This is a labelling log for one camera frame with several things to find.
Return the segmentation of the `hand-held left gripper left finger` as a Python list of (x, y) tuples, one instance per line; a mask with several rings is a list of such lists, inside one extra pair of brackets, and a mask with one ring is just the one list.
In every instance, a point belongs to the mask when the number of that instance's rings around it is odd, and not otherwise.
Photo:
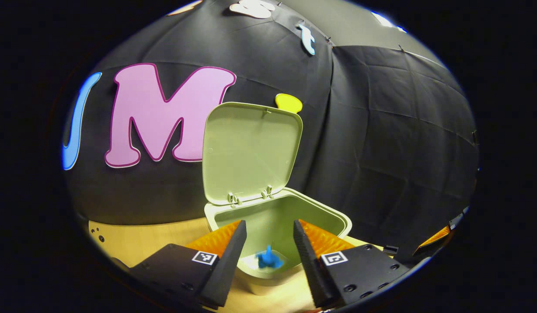
[(223, 307), (247, 239), (244, 220), (237, 220), (187, 246), (167, 244), (129, 274), (173, 301), (190, 307)]

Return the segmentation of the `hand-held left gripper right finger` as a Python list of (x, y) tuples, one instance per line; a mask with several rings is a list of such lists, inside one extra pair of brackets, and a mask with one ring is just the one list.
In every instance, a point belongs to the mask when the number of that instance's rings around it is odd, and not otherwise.
[(362, 303), (409, 271), (372, 244), (354, 246), (304, 220), (294, 221), (294, 242), (314, 304), (322, 309)]

